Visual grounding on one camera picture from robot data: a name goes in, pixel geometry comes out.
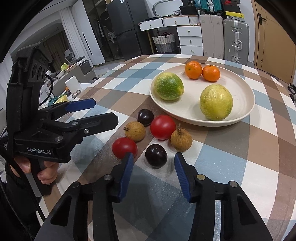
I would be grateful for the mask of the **person's left hand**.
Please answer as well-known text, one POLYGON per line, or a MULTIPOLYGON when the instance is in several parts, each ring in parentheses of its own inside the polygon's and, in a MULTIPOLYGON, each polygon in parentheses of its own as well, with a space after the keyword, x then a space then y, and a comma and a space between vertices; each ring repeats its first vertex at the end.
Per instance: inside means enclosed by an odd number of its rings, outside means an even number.
MULTIPOLYGON (((31 172, 31 163, 26 157, 15 157, 14 160, 25 174, 31 172)), ((44 161, 45 169, 38 173, 38 179, 43 184, 53 183, 58 176, 59 163, 44 161)))

